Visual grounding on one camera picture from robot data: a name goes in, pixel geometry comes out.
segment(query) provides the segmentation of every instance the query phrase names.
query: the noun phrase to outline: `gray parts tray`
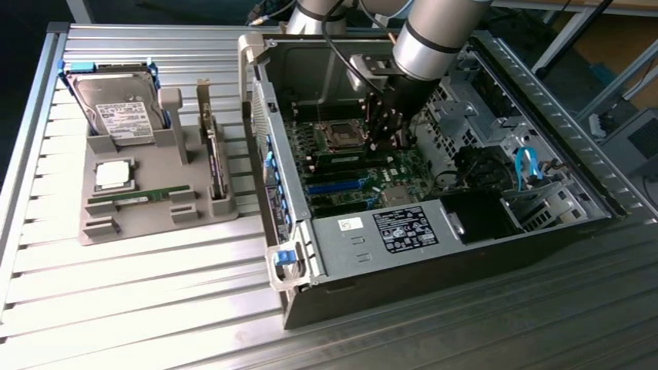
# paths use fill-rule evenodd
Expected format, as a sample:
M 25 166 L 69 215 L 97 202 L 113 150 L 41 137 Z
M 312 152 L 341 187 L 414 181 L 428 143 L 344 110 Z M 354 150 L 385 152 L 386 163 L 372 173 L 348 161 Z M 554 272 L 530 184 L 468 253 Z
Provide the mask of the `gray parts tray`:
M 225 176 L 226 198 L 214 200 L 210 195 L 209 149 L 202 143 L 199 127 L 181 127 L 178 112 L 171 116 L 173 128 L 155 132 L 155 144 L 119 147 L 114 145 L 109 136 L 87 137 L 81 244 L 117 241 L 174 229 L 215 224 L 238 217 L 229 176 Z M 225 133 L 221 126 L 215 127 L 222 169 L 229 172 Z M 179 137 L 185 142 L 185 150 L 178 145 Z M 131 177 L 137 189 L 129 192 L 95 192 L 97 165 L 127 159 L 133 163 Z

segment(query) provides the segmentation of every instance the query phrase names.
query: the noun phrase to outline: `blue pcie slot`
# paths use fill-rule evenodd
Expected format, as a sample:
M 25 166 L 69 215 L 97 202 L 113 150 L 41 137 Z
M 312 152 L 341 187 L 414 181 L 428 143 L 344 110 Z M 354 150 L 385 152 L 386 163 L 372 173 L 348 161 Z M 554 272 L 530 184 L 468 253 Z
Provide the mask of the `blue pcie slot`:
M 332 183 L 329 185 L 318 185 L 309 187 L 309 194 L 328 194 L 337 193 L 340 191 L 361 190 L 364 188 L 365 179 L 344 181 L 341 183 Z

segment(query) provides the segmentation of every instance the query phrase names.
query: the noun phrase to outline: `hard drive label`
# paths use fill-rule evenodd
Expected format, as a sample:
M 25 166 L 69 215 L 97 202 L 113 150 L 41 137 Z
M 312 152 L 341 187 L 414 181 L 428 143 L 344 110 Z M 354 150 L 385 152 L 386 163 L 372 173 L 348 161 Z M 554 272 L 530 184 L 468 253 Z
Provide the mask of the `hard drive label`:
M 373 217 L 390 253 L 412 251 L 440 243 L 422 207 L 382 212 Z
M 143 102 L 98 104 L 97 109 L 113 139 L 154 136 Z

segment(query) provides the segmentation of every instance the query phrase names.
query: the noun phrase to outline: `aluminum profile table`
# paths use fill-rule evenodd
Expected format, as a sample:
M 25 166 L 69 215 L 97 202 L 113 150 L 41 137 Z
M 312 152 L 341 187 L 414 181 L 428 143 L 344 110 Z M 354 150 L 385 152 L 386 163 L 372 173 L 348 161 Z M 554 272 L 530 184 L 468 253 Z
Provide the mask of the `aluminum profile table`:
M 73 25 L 49 34 L 0 197 L 0 368 L 656 368 L 658 229 L 625 188 L 616 190 L 635 209 L 625 223 L 536 266 L 282 329 L 240 116 L 237 38 L 249 31 Z M 182 89 L 187 124 L 198 114 L 195 81 L 211 79 L 238 220 L 79 245 L 71 200 L 83 183 L 86 121 L 57 81 L 61 57 L 154 57 L 163 84 Z

